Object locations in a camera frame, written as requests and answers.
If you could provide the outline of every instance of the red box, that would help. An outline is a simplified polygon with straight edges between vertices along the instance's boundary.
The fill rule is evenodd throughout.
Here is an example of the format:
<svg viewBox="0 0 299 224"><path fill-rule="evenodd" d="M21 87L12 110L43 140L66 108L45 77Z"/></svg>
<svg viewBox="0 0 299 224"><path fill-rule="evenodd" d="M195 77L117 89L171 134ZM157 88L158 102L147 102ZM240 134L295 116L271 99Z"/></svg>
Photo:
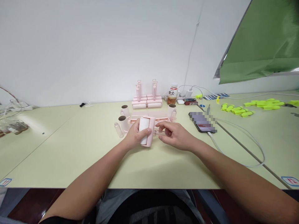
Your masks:
<svg viewBox="0 0 299 224"><path fill-rule="evenodd" d="M189 102L185 102L185 105L197 105L198 102L197 101L189 101Z"/></svg>

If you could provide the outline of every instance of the green backdrop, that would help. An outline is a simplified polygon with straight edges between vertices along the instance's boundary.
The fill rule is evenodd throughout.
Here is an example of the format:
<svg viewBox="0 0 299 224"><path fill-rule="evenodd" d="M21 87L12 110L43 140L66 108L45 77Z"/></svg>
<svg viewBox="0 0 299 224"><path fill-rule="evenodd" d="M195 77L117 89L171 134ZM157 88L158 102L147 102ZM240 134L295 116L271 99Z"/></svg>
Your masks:
<svg viewBox="0 0 299 224"><path fill-rule="evenodd" d="M298 67L298 1L253 0L220 67L220 84Z"/></svg>

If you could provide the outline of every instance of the red wire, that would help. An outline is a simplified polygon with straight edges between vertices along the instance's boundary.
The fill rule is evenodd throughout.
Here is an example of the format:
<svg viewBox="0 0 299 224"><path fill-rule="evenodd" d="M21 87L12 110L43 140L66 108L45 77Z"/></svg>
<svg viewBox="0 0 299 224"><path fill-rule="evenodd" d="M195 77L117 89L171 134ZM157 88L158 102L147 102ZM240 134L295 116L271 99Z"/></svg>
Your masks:
<svg viewBox="0 0 299 224"><path fill-rule="evenodd" d="M12 95L13 96L13 98L15 98L15 100L19 103L19 101L18 101L18 99L14 96L14 95Z"/></svg>

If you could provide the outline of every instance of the bottle label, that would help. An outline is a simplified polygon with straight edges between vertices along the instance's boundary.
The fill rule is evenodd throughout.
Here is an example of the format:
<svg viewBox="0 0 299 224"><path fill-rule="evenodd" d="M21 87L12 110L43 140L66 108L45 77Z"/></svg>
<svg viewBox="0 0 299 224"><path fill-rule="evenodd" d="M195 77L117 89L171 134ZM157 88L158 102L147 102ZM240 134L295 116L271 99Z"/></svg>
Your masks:
<svg viewBox="0 0 299 224"><path fill-rule="evenodd" d="M178 94L178 88L175 87L175 88L170 88L169 92L168 92L168 97L171 97L171 98L176 98L177 97L177 94Z"/></svg>

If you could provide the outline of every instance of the white wall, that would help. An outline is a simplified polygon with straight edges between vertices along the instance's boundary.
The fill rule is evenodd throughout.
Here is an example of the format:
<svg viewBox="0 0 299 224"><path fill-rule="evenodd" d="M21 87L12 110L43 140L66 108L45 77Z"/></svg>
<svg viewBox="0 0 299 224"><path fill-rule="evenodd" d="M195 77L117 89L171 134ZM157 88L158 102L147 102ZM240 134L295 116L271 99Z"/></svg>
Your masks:
<svg viewBox="0 0 299 224"><path fill-rule="evenodd" d="M215 92L288 90L299 76L218 85L218 64L250 0L205 0L186 84ZM0 0L0 85L38 106L131 100L184 84L201 0ZM0 102L11 97L0 90Z"/></svg>

